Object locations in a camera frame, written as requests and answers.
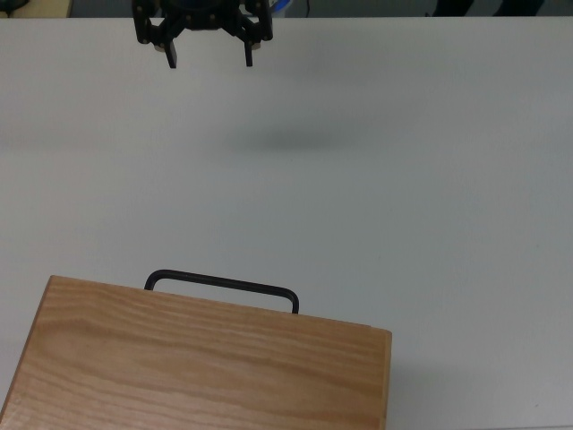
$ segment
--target wooden surface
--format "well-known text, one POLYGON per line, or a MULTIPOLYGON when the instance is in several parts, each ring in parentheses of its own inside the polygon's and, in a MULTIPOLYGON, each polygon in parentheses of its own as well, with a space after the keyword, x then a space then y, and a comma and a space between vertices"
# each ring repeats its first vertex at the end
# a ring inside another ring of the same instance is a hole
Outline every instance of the wooden surface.
MULTIPOLYGON (((67 18, 72 10, 73 0, 30 0, 28 4, 16 9, 12 18, 67 18)), ((6 18, 0 12, 0 18, 6 18)))
POLYGON ((0 429, 379 430, 391 334, 52 277, 0 429))

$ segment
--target wooden box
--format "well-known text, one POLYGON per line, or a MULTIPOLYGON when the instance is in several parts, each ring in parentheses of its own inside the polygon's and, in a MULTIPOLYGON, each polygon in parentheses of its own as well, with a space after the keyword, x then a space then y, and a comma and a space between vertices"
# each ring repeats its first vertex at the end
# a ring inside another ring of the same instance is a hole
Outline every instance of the wooden box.
POLYGON ((2 430, 380 430, 391 334, 52 277, 2 430))

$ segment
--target white table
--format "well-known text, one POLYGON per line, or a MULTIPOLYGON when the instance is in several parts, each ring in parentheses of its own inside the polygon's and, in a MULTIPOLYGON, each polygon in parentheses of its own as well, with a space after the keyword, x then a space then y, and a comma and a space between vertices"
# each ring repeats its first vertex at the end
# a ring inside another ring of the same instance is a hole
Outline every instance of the white table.
POLYGON ((573 426, 572 24, 0 22, 0 398, 49 275, 171 268, 392 330, 389 430, 573 426))

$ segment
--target metal handle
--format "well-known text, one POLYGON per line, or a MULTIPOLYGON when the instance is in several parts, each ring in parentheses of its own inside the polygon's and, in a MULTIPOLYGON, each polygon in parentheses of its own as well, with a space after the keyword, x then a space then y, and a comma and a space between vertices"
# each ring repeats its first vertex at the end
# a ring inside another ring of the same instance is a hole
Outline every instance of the metal handle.
POLYGON ((271 285, 255 284, 254 282, 245 282, 243 280, 217 278, 215 276, 198 275, 186 271, 170 271, 163 269, 154 271, 145 282, 145 289, 152 291, 159 280, 181 280, 183 282, 192 282, 195 284, 213 285, 215 287, 240 289, 242 291, 251 291, 252 293, 268 294, 269 296, 284 297, 293 304, 293 314, 298 314, 298 296, 288 288, 272 287, 271 285))

